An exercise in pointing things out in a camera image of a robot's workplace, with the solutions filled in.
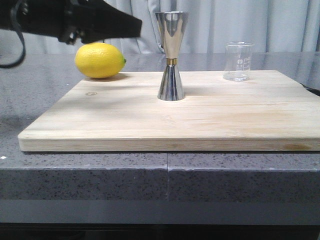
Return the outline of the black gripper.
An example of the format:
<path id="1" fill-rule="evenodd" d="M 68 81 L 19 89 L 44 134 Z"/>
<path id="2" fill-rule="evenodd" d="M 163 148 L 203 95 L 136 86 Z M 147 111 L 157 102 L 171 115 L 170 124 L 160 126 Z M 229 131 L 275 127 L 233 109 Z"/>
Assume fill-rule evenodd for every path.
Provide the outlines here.
<path id="1" fill-rule="evenodd" d="M 136 38 L 142 20 L 103 0 L 2 0 L 0 28 L 14 31 L 21 44 L 23 33 L 55 37 L 74 45 L 105 39 Z"/>

